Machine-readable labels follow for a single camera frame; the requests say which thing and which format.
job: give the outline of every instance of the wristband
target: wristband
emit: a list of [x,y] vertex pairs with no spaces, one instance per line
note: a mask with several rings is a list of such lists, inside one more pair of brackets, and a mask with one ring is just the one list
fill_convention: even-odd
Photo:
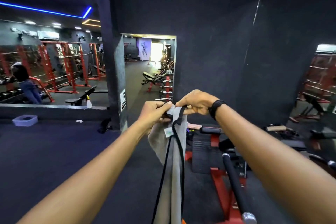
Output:
[[210,113],[210,116],[216,120],[215,118],[215,115],[216,115],[216,111],[217,111],[217,108],[220,107],[222,104],[226,104],[223,100],[216,100],[212,106],[209,108],[209,113]]

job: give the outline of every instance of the hand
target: hand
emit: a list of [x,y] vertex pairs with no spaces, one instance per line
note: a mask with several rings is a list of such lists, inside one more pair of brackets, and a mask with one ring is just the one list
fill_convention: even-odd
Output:
[[178,101],[176,106],[188,106],[188,109],[185,110],[183,114],[199,113],[207,115],[209,114],[208,108],[211,107],[216,100],[218,100],[218,98],[213,95],[200,90],[193,90]]
[[162,115],[170,109],[172,102],[146,101],[141,110],[139,121],[145,124],[146,129],[150,129],[157,122],[169,122],[169,118],[162,118]]

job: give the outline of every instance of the white air conditioner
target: white air conditioner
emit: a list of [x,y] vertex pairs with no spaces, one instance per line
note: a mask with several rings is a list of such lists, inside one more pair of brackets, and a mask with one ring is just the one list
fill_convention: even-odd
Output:
[[37,31],[39,39],[52,39],[57,40],[60,38],[60,35],[57,32],[51,31]]

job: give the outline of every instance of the clear plastic bin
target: clear plastic bin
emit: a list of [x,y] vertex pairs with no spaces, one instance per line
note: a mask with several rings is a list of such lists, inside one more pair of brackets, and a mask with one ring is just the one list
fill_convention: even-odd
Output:
[[34,125],[38,119],[36,115],[21,115],[12,120],[15,126],[29,127]]

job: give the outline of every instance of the person's right arm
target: person's right arm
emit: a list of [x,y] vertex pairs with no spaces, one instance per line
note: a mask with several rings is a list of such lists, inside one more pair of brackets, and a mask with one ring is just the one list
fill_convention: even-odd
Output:
[[[176,106],[191,105],[189,114],[208,114],[216,100],[194,90]],[[336,180],[331,175],[229,106],[221,105],[215,117],[263,186],[300,222],[336,223]]]

